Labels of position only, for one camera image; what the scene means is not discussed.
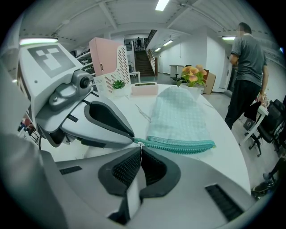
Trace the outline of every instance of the staircase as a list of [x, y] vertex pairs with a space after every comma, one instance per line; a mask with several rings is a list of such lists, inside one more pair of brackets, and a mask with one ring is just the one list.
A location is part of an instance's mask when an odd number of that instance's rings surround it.
[[140, 76], [155, 76], [146, 51], [135, 52], [136, 71], [140, 72]]

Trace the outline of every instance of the person in background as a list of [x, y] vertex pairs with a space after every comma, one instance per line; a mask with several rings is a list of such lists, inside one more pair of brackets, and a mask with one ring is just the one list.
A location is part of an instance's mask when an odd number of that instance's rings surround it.
[[286, 126], [284, 129], [280, 132], [279, 137], [278, 137], [279, 143], [283, 146], [283, 148], [286, 148]]
[[137, 45], [138, 45], [138, 49], [139, 49], [139, 51], [140, 51], [140, 48], [141, 48], [141, 46], [142, 46], [142, 43], [141, 43], [140, 38], [137, 38]]
[[234, 40], [230, 56], [230, 62], [238, 65], [237, 78], [225, 118], [230, 129], [258, 94], [257, 101], [263, 101], [268, 82], [266, 57], [259, 42], [251, 35], [249, 25], [242, 22], [238, 27], [239, 36]]
[[275, 167], [272, 169], [272, 171], [268, 174], [263, 174], [264, 180], [268, 181], [270, 180], [275, 173], [278, 172], [278, 179], [281, 180], [285, 174], [286, 174], [286, 157], [285, 155], [281, 156], [279, 158], [278, 162], [276, 163]]

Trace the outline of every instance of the flower vase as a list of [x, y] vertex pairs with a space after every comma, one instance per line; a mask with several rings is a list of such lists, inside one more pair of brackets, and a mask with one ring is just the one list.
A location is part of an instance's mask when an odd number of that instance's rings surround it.
[[119, 88], [119, 89], [113, 89], [113, 92], [115, 97], [123, 97], [125, 95], [125, 87]]
[[198, 90], [199, 90], [199, 93], [200, 93], [201, 95], [204, 93], [205, 86], [200, 85], [200, 84], [195, 84], [194, 87], [199, 88]]
[[193, 96], [194, 100], [197, 100], [199, 95], [201, 94], [201, 88], [199, 87], [188, 87], [186, 83], [182, 83], [180, 87], [187, 89]]

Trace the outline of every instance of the light blue towel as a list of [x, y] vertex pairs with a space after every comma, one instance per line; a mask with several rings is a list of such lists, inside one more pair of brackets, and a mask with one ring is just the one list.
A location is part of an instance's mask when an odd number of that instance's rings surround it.
[[135, 142], [182, 154], [200, 153], [215, 147], [203, 112], [191, 93], [180, 87], [169, 87], [158, 95], [147, 139], [135, 138]]

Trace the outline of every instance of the man's hand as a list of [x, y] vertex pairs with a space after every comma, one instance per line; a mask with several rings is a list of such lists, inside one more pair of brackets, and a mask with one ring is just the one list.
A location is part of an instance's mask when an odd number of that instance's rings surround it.
[[263, 95], [259, 94], [257, 101], [263, 103], [263, 100], [264, 100]]

